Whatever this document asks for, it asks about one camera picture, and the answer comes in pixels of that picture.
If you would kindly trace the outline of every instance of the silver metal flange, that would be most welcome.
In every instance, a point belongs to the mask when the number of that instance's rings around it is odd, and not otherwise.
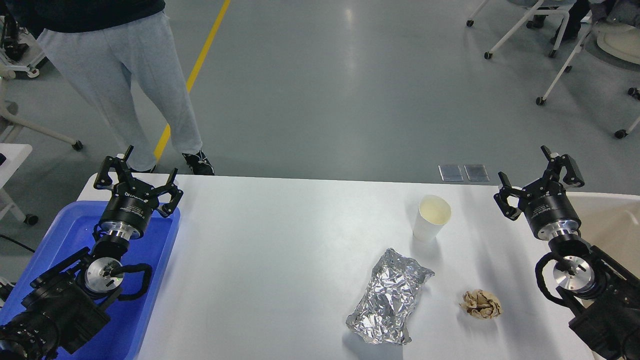
[[[565,256],[565,266],[560,263],[554,267],[554,278],[561,288],[576,293],[584,293],[593,287],[595,273],[584,259],[577,256]]]
[[[118,288],[124,274],[113,277],[109,273],[121,262],[113,258],[100,258],[95,260],[84,272],[85,286],[95,293],[106,293]]]
[[[135,227],[120,221],[105,221],[100,224],[100,227],[109,235],[115,235],[125,240],[140,238],[140,232]]]
[[[551,224],[547,224],[540,231],[538,231],[538,238],[542,240],[551,240],[556,236],[560,236],[562,234],[573,234],[575,233],[580,224],[575,220],[560,220],[557,222],[552,222]]]

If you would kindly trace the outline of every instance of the black cable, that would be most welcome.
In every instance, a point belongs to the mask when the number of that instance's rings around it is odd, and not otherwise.
[[[100,238],[103,237],[106,233],[106,231],[102,230],[100,224],[95,224],[95,226],[93,227],[92,235],[95,242],[98,242],[98,240],[100,240]]]
[[[27,249],[27,250],[29,250],[31,252],[36,252],[35,250],[33,250],[32,248],[28,247],[27,245],[25,245],[25,244],[23,244],[23,243],[21,243],[19,241],[16,241],[14,239],[11,239],[9,236],[5,236],[5,235],[0,234],[0,238],[7,239],[10,242],[12,242],[12,243],[14,243],[14,244],[16,244],[16,245],[18,245],[20,247],[24,247],[25,249]]]
[[[547,263],[551,260],[558,260],[558,256],[553,252],[549,252],[544,255],[536,264],[536,282],[538,283],[538,289],[540,289],[542,295],[544,295],[549,301],[555,302],[560,306],[568,307],[564,302],[564,299],[551,295],[551,292],[549,292],[549,289],[547,289],[547,285],[545,284],[545,278],[542,276],[542,269],[544,269]]]
[[[140,290],[134,294],[121,294],[118,296],[118,300],[120,301],[131,301],[140,298],[142,295],[146,294],[149,290],[149,284],[151,283],[151,275],[153,268],[149,264],[137,264],[137,265],[124,265],[124,266],[116,266],[111,270],[111,276],[116,277],[125,273],[132,274],[136,272],[143,272],[142,275],[142,285],[140,286]]]

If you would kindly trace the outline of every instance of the person's leg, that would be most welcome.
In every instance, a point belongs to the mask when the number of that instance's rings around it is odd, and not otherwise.
[[[562,40],[572,40],[578,37],[578,33],[580,32],[580,21],[589,13],[589,0],[577,0],[575,4],[569,9],[569,21],[566,24],[566,30],[564,31],[564,35]],[[560,28],[556,30],[556,34],[551,39],[552,43],[556,42],[556,38],[558,36],[558,32]]]
[[[604,5],[607,8],[607,15],[613,10],[613,6],[616,4],[616,0],[605,0]]]
[[[111,46],[117,47],[116,56],[169,123],[175,149],[198,154],[202,140],[166,15],[158,13],[106,32]]]
[[[38,43],[62,76],[102,115],[118,145],[123,150],[134,146],[129,165],[137,170],[152,168],[156,158],[136,116],[131,73],[113,56],[104,35],[45,30]]]
[[[541,29],[545,25],[546,15],[533,15],[532,26],[536,29]]]

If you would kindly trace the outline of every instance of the crumpled paper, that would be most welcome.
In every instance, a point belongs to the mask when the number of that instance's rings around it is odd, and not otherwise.
[[[480,289],[467,291],[462,299],[464,303],[460,304],[460,307],[474,318],[492,319],[502,314],[500,300],[489,291]]]
[[[420,286],[435,273],[394,249],[387,251],[371,271],[367,290],[346,324],[372,344],[411,342],[406,320],[415,309]]]

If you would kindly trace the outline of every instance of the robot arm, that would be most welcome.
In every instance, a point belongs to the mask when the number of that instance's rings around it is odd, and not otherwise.
[[[542,177],[516,189],[501,172],[502,186],[494,199],[510,220],[524,213],[533,235],[548,242],[551,252],[536,264],[536,280],[547,299],[572,311],[575,318],[569,328],[608,360],[621,356],[638,360],[640,281],[604,251],[582,239],[580,218],[559,182],[562,169],[566,169],[563,182],[567,186],[583,186],[582,176],[571,156],[552,154],[544,146],[542,151],[548,160]],[[519,199],[517,208],[509,205],[509,197]],[[556,262],[553,274],[560,297],[549,292],[542,276],[551,261]],[[593,303],[584,307],[578,299]]]
[[[152,275],[148,264],[123,265],[129,240],[141,238],[157,210],[167,217],[175,211],[182,190],[173,183],[174,169],[166,184],[154,188],[131,175],[124,159],[108,156],[94,187],[111,190],[111,199],[93,232],[93,249],[85,247],[53,266],[34,281],[34,289],[22,301],[25,311],[0,325],[0,359],[54,359],[58,347],[73,354],[109,321],[106,309],[116,300],[135,300],[146,294]],[[109,170],[118,174],[113,184]],[[158,197],[171,195],[160,205]],[[125,274],[143,272],[140,289],[122,294]]]

